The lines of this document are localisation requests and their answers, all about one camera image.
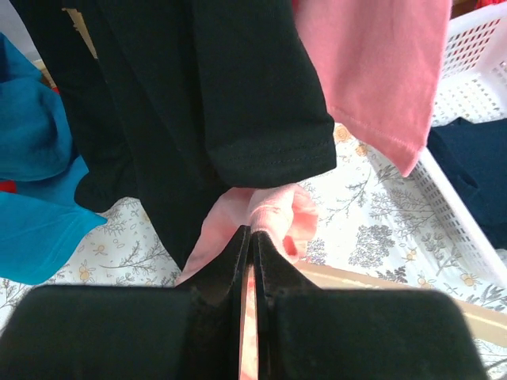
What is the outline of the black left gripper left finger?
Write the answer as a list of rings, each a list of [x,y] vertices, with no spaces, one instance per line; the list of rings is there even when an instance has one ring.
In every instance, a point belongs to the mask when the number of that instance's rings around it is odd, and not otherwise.
[[[239,378],[249,242],[240,227],[176,287],[34,287],[2,333],[2,378]]]

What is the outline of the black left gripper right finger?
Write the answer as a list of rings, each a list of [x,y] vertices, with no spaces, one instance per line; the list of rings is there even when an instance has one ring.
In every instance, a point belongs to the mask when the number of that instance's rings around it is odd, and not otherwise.
[[[325,290],[251,238],[261,379],[484,379],[458,306],[438,291]]]

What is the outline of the salmon pink t-shirt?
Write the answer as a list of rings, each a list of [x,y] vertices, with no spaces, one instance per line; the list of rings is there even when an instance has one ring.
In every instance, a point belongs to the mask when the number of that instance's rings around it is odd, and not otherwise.
[[[183,378],[299,377],[315,344],[306,306],[319,289],[295,265],[317,224],[296,184],[233,188],[218,199],[176,283],[193,296]]]

